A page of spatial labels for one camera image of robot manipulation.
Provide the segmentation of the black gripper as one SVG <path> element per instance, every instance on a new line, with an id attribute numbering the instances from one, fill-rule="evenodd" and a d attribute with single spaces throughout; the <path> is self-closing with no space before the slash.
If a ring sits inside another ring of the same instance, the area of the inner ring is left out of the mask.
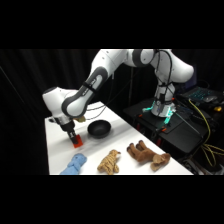
<path id="1" fill-rule="evenodd" d="M 78 134 L 74 131 L 75 123 L 72 119 L 70 119 L 66 124 L 61 126 L 62 130 L 68 132 L 69 139 L 72 144 L 74 143 L 74 139 L 78 139 Z"/>

